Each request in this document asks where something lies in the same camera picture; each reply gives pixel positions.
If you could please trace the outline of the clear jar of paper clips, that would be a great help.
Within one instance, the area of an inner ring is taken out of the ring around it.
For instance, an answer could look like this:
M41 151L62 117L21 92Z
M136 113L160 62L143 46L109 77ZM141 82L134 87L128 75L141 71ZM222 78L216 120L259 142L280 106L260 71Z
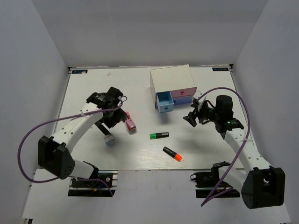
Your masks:
M115 136L114 135L105 135L104 136L104 141L105 141L105 144L108 146L108 147L111 147L114 145L115 143Z

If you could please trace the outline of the light blue small drawer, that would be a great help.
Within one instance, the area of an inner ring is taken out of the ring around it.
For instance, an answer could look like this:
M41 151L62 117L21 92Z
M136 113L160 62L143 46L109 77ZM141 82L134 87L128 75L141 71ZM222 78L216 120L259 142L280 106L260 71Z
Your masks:
M171 112L174 107L174 101L169 91L157 93L156 103L160 113Z

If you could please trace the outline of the white mini drawer cabinet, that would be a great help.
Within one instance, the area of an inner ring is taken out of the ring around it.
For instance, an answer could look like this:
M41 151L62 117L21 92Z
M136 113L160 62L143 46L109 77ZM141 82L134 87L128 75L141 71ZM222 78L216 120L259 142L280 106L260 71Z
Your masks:
M152 69L150 91L155 105L157 93L197 87L189 65Z

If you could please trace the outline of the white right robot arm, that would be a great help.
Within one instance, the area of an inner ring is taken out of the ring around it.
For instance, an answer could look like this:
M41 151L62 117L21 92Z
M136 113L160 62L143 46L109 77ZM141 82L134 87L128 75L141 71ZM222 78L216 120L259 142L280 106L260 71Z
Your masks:
M242 123L233 116L230 96L219 95L216 105L209 107L208 100L193 97L194 110L184 117L192 126L211 121L216 131L228 143L243 165L245 172L230 168L229 163L215 163L211 168L211 181L216 186L227 183L240 193L249 209L281 206L285 196L285 173L264 159L246 137Z

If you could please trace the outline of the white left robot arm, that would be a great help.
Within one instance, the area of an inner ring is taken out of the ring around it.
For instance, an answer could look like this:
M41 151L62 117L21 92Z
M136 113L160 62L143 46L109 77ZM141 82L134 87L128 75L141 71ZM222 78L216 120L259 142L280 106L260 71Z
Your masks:
M93 125L104 134L105 143L112 144L115 137L109 129L127 118L127 114L120 108L123 96L114 87L110 87L107 92L95 92L89 96L78 116L52 136L43 136L39 140L38 165L59 179L73 177L83 179L88 186L96 185L99 180L98 168L86 161L73 159L71 153Z

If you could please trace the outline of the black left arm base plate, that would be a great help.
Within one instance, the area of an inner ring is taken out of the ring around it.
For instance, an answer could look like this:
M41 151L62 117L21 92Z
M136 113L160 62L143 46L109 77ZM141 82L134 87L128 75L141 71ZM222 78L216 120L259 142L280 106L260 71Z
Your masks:
M72 197L113 197L118 181L118 171L99 171L95 181L82 181L72 177L68 196Z

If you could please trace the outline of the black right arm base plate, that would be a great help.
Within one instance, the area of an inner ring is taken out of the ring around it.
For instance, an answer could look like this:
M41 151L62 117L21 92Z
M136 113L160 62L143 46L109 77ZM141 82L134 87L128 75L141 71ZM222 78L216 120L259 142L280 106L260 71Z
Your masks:
M190 175L190 180L195 183L196 198L204 199L218 182L212 178L211 172L195 172ZM229 192L218 196L217 198L239 198L237 190L232 189Z

